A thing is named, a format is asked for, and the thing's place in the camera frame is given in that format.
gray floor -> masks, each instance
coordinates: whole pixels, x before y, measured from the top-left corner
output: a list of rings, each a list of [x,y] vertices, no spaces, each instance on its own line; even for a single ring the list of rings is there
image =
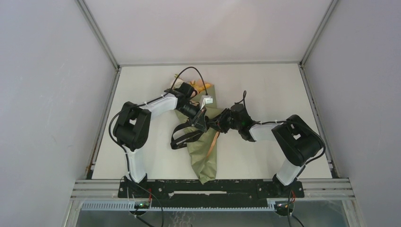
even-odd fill
[[[294,215],[306,227],[347,227],[341,201],[296,202]],[[149,212],[144,220],[158,227],[161,225],[160,212]],[[293,227],[299,227],[295,219]],[[81,211],[78,227],[145,227],[128,211]],[[289,226],[287,217],[279,217],[274,212],[236,211],[236,212],[165,212],[165,227],[281,227]]]

white tabletop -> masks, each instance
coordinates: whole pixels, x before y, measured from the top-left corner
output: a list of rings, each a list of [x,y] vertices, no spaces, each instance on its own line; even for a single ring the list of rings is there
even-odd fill
[[[108,117],[131,101],[141,104],[170,87],[174,74],[186,66],[123,67]],[[219,108],[230,108],[247,90],[246,107],[256,121],[284,120],[298,114],[317,132],[311,106],[296,64],[200,65],[196,68],[206,82],[215,85]],[[198,79],[194,70],[182,74],[184,81]],[[179,124],[174,111],[151,122],[144,146],[148,179],[197,179],[186,148],[172,150],[170,138]],[[235,130],[220,135],[217,142],[216,179],[270,179],[285,156],[275,140],[247,142]],[[107,131],[96,160],[93,179],[120,179],[127,172],[124,152],[112,142]],[[331,178],[325,157],[310,163],[301,178]]]

metal frame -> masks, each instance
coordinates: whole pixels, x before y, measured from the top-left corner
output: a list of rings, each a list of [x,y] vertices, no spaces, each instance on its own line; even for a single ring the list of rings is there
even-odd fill
[[[119,79],[119,75],[121,72],[121,66],[118,64],[115,59],[110,47],[108,46],[100,28],[98,27],[92,13],[90,12],[85,0],[75,0],[78,7],[81,9],[83,15],[85,16],[91,30],[93,31],[95,37],[98,42],[104,49],[108,58],[110,59],[113,66],[118,70],[115,74],[115,78],[113,80],[111,92],[109,95],[109,99],[107,101],[105,111],[102,116],[101,124],[99,126],[99,131],[97,134],[97,139],[95,143],[95,148],[92,159],[89,161],[89,169],[91,165],[94,165],[96,162],[96,156],[99,151],[100,143],[102,140],[103,133],[105,131],[107,117],[110,111],[110,107],[112,104],[112,100],[115,94],[115,90],[117,87],[117,82]],[[304,65],[311,54],[319,36],[321,35],[324,27],[327,24],[328,19],[330,18],[333,10],[335,9],[338,0],[332,0],[329,7],[326,10],[326,13],[319,24],[318,29],[316,30],[302,60],[300,62],[287,62],[287,61],[278,61],[278,62],[198,62],[198,63],[166,63],[166,64],[132,64],[132,65],[122,65],[122,66],[151,66],[151,65],[205,65],[205,64],[266,64],[266,63],[298,63],[299,70],[302,76],[302,80],[304,82],[304,86],[311,104],[311,108],[314,114],[314,118],[319,130],[320,135],[325,140],[326,144],[327,138],[324,134],[324,128],[322,126],[321,120],[319,118],[319,111],[316,106],[314,96],[312,90],[307,81],[307,76],[304,72]],[[328,148],[327,158],[330,162],[332,161],[332,155],[330,154],[330,149]],[[346,213],[346,218],[348,220],[350,227],[364,227],[363,219],[360,214],[359,208],[357,206],[357,201],[355,199],[354,192],[352,190],[349,179],[301,179],[300,180],[304,187],[305,197],[297,198],[301,201],[329,201],[329,200],[340,200],[343,203],[343,208]],[[79,212],[81,210],[132,210],[135,202],[147,201],[147,198],[136,198],[134,199],[120,199],[117,197],[119,191],[119,183],[120,180],[77,180],[71,194],[70,202],[64,217],[63,226],[65,227],[74,227],[77,224]],[[219,209],[219,208],[197,208],[190,209],[191,211],[272,211],[272,204],[276,201],[286,201],[287,198],[275,198],[275,199],[267,199],[266,207],[264,208],[238,208],[238,209]],[[158,208],[152,208],[150,210],[157,211]],[[188,210],[188,209],[178,209],[178,208],[164,208],[164,210],[171,211],[179,211],[179,210]]]

white wall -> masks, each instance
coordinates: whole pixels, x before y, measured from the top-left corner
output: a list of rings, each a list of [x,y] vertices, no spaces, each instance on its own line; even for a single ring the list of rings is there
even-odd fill
[[[0,3],[0,226],[60,226],[114,75],[73,0]]]
[[[301,61],[330,0],[87,0],[120,64]]]
[[[401,1],[340,1],[306,75],[367,226],[401,226]]]

workstation enclosure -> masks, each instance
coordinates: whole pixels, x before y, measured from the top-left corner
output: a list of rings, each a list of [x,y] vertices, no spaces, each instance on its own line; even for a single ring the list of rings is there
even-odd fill
[[[174,80],[174,74],[187,66],[196,67],[205,81],[214,84],[218,108],[229,108],[247,90],[247,109],[253,119],[275,121],[298,114],[327,143],[304,67],[336,0],[77,0],[76,4],[115,73],[110,75],[113,82],[85,179],[76,181],[71,195],[66,226],[84,226],[97,221],[99,226],[106,219],[110,223],[132,221],[139,225],[138,220],[124,215],[128,210],[135,210],[136,202],[147,198],[128,201],[118,198],[122,191],[120,179],[127,172],[125,155],[111,141],[107,128],[125,102],[143,103],[159,96]],[[195,71],[183,73],[182,77],[185,81],[198,79]],[[178,191],[202,194],[199,191],[204,191],[204,187],[187,190],[182,185],[185,180],[197,181],[186,149],[169,147],[171,133],[178,123],[173,111],[152,121],[144,153],[148,180],[165,184],[154,183],[152,191],[172,187],[176,194]],[[197,215],[205,220],[228,223],[237,217],[231,212],[236,212],[243,218],[254,219],[252,226],[266,226],[267,222],[271,226],[286,225],[284,218],[276,216],[272,204],[287,199],[264,197],[261,205],[263,195],[257,192],[262,191],[264,182],[271,181],[284,161],[275,140],[250,143],[242,141],[236,131],[230,131],[219,137],[215,155],[215,182],[227,190],[219,191],[214,198],[243,187],[241,195],[235,197],[242,206],[234,203],[226,207],[221,204],[193,207],[188,205],[190,200],[179,201],[164,207],[171,224],[177,218],[180,226],[202,226],[202,223],[208,226],[205,222],[195,225],[196,221],[191,218]],[[336,172],[330,146],[325,156],[307,166],[299,181],[303,196],[296,200],[299,201],[298,216],[304,224],[323,226],[329,221],[326,226],[361,225],[349,179],[341,178]],[[193,203],[199,200],[189,198]],[[148,217],[152,225],[158,226],[160,208],[154,206],[149,210],[144,218]],[[214,217],[213,212],[217,211],[222,216]]]

